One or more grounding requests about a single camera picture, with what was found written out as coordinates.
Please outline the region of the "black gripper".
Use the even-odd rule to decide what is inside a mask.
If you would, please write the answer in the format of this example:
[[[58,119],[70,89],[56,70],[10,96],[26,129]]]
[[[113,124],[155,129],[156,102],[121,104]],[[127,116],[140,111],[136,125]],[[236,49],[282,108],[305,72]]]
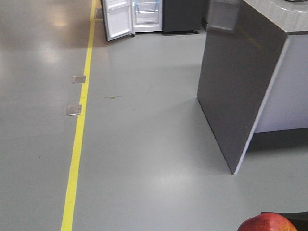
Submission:
[[[276,213],[287,218],[297,229],[298,231],[307,231],[308,230],[308,213]]]

